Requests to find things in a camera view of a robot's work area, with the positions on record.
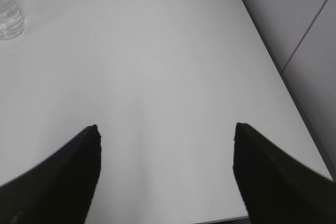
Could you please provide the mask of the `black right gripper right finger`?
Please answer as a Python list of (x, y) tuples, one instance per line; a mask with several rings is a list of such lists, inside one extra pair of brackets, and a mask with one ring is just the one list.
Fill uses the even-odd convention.
[(237, 123), (233, 172), (251, 223), (335, 223), (335, 182)]

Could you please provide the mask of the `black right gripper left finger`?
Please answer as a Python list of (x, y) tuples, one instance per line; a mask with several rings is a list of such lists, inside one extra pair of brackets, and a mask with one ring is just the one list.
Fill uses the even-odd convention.
[(101, 135), (88, 126), (1, 186), (1, 223), (85, 223), (101, 172)]

